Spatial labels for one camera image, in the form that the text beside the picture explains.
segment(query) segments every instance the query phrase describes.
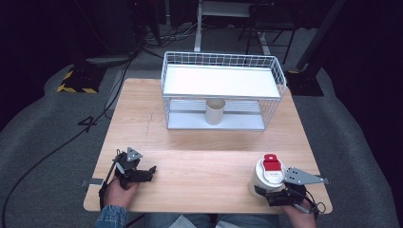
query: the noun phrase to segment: gray floor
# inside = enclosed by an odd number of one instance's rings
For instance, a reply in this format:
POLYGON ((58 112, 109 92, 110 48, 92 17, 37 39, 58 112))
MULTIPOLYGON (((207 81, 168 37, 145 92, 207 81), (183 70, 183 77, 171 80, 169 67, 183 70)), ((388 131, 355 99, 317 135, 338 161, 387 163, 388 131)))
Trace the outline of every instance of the gray floor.
MULTIPOLYGON (((294 69, 314 29, 297 32, 287 64, 294 69)), ((202 37, 201 51, 242 54, 246 36, 237 41, 235 28, 210 29, 202 37)), ((164 48, 165 51, 193 51, 194 36, 164 48)), ((282 49, 272 49, 282 59, 282 49)), ((254 47, 251 54, 261 54, 254 47)), ((145 52, 133 61, 126 78, 160 78, 162 59, 145 52)), ((98 117, 109 104, 109 93, 121 76, 123 66, 110 68, 98 94, 56 92, 70 66, 51 77, 46 95, 21 111, 0 134, 0 196, 2 204, 12 186, 38 161, 55 151, 31 170, 17 186, 7 206, 8 227, 92 227, 98 212, 83 208, 86 181, 94 170, 110 120, 101 116, 88 133, 65 142, 84 129, 78 122, 98 117)), ((293 97, 334 210, 319 216, 319 227, 399 227, 390 186, 377 166, 363 134, 348 110, 336 98, 332 82, 321 70, 317 79, 324 97, 293 97)), ((107 112, 113 115, 113 107, 107 112)), ((281 216, 283 227, 291 227, 281 216)), ((140 221, 132 227, 143 227, 140 221)))

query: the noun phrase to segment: wooden table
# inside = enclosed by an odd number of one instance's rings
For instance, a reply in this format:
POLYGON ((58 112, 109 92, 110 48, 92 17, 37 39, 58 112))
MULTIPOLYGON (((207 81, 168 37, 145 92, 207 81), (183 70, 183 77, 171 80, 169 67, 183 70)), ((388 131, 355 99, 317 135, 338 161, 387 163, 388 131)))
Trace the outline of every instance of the wooden table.
MULTIPOLYGON (((93 178, 104 179, 116 150, 131 146, 138 166, 157 165, 152 182, 142 183, 133 212, 281 213, 253 197, 248 181, 257 161, 273 153, 287 167, 319 170, 289 91, 265 131, 167 130, 161 81, 127 79, 106 134, 93 178)), ((306 185, 316 202, 332 211, 323 183, 306 185)), ((90 185, 84 207, 99 211, 99 185, 90 185)))

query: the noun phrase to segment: red cap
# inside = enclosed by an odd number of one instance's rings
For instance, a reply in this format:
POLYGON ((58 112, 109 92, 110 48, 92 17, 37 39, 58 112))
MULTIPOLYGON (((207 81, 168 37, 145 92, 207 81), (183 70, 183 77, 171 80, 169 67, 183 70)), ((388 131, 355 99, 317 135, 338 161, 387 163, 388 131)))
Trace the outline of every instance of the red cap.
POLYGON ((281 171, 281 163, 274 154, 264 156, 263 166, 265 171, 281 171))

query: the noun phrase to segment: human hand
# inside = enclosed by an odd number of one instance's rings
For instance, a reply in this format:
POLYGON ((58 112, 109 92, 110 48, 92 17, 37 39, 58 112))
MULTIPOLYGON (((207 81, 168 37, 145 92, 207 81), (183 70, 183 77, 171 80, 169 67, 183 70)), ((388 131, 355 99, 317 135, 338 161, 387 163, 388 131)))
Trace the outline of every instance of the human hand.
POLYGON ((104 198, 105 205, 114 205, 128 208, 134 195, 139 189, 140 184, 137 182, 130 182, 127 190, 122 188, 119 179, 113 180, 106 189, 104 198))
MULTIPOLYGON (((305 199, 302 204, 304 208, 310 208, 309 202, 305 199)), ((281 210, 287 214, 288 218, 291 220, 294 228, 316 228, 317 220, 313 213, 307 214, 294 206, 280 206, 281 210)))

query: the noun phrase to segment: denim sleeve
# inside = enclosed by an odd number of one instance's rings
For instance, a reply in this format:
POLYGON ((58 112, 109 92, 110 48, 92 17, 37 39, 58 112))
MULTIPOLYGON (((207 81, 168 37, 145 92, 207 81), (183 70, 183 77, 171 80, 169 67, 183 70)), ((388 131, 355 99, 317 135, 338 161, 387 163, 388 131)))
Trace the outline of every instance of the denim sleeve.
POLYGON ((120 206, 107 205, 95 222, 97 228, 124 228, 127 224, 127 210, 120 206))

